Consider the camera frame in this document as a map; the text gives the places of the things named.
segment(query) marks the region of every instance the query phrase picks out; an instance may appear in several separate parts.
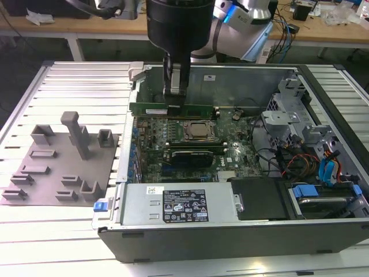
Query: cpu socket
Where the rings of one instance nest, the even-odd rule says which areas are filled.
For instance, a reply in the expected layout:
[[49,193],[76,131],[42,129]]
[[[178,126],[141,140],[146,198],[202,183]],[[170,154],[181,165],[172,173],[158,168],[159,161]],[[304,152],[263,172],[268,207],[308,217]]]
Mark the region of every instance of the cpu socket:
[[187,121],[183,123],[185,141],[215,140],[213,123],[211,121]]

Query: floor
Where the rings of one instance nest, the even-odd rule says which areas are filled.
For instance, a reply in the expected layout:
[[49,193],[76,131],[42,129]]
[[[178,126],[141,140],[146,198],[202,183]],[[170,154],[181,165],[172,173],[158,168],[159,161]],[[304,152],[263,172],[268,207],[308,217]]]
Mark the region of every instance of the floor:
[[[16,48],[0,49],[0,128],[26,91],[42,61],[73,60],[63,39],[29,38],[25,42],[18,38],[16,43]],[[163,58],[163,52],[150,42],[83,40],[81,44],[87,61],[160,62]],[[330,48],[324,59],[317,57],[318,51],[318,48],[313,47],[292,47],[283,63],[341,64],[361,86],[367,85],[369,53],[359,51],[353,61],[347,61],[352,49]]]

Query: power supply label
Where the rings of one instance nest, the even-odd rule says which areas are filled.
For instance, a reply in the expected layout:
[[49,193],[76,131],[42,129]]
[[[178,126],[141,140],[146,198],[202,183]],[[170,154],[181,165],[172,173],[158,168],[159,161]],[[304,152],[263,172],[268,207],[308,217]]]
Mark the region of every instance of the power supply label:
[[209,221],[205,190],[164,190],[163,221],[165,223]]

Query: blue tab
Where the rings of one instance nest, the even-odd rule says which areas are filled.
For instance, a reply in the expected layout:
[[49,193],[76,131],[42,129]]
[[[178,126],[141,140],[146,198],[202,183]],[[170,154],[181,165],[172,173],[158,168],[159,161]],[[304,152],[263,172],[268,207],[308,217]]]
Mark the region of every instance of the blue tab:
[[334,162],[332,162],[331,160],[328,162],[328,165],[326,167],[325,173],[324,173],[324,177],[323,177],[323,182],[327,183],[328,187],[332,187],[334,184],[330,182],[330,179],[332,177],[332,173],[333,173],[333,169],[334,169]]
[[353,192],[356,194],[356,196],[363,194],[363,191],[362,189],[360,189],[359,185],[353,185],[352,189],[353,189]]
[[108,203],[107,202],[95,202],[93,205],[94,212],[107,212]]
[[323,158],[321,160],[321,165],[319,166],[319,179],[323,181],[324,173],[325,173],[325,166],[327,165],[327,160]]
[[314,185],[297,185],[292,189],[292,191],[296,198],[319,196]]

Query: motherboard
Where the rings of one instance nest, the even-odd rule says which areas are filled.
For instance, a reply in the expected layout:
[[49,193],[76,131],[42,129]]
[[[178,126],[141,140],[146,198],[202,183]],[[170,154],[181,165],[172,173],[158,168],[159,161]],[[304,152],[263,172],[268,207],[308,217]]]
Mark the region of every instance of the motherboard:
[[262,175],[249,142],[255,118],[234,109],[214,120],[136,117],[136,174],[131,182],[225,182]]

